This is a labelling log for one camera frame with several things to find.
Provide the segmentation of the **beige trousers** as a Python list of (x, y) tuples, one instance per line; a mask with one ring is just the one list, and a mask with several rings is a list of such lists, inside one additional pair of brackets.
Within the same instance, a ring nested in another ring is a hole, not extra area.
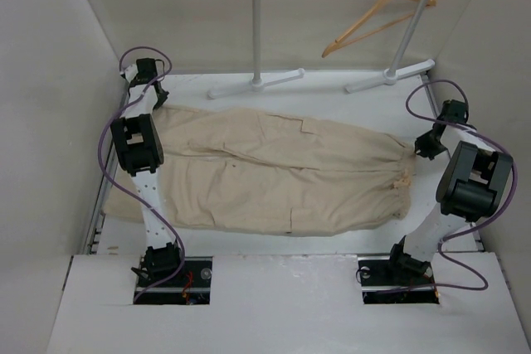
[(255, 109), (167, 107), (154, 124), (172, 225), (326, 236), (409, 211), (415, 154), (391, 134)]

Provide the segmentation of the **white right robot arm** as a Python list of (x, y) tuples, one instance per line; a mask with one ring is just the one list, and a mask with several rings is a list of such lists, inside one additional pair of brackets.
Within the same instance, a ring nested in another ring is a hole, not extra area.
[(498, 210), (514, 160), (480, 138), (467, 121), (468, 105), (447, 100), (431, 130), (416, 139), (416, 155), (432, 160), (446, 150), (441, 141), (446, 128), (460, 134), (436, 189), (435, 207), (413, 232), (392, 247), (384, 265), (387, 278), (395, 284), (425, 274), (445, 238)]

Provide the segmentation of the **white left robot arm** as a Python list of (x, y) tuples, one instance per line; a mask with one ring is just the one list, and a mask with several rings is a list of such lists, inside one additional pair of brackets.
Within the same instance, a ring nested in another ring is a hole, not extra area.
[(119, 166), (131, 178), (133, 198), (141, 204), (146, 251), (133, 272), (142, 289), (178, 286), (186, 277), (182, 246), (167, 220), (159, 186), (158, 170), (164, 155), (153, 112), (163, 105), (168, 92), (161, 86), (158, 63), (153, 58), (141, 58), (122, 72), (129, 84), (129, 99), (110, 124)]

